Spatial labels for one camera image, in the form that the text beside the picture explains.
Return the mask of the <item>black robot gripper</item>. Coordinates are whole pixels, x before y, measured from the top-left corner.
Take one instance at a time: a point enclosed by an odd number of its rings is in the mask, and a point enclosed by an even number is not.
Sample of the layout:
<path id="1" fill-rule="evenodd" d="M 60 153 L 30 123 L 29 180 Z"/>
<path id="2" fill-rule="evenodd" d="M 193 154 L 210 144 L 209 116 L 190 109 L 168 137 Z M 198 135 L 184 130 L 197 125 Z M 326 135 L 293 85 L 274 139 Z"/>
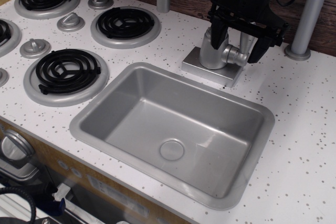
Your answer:
<path id="1" fill-rule="evenodd" d="M 270 9 L 270 0 L 211 0 L 208 12 L 211 45 L 219 49 L 228 28 L 239 30 L 257 39 L 248 63 L 257 63 L 270 46 L 280 46 L 289 24 Z"/>

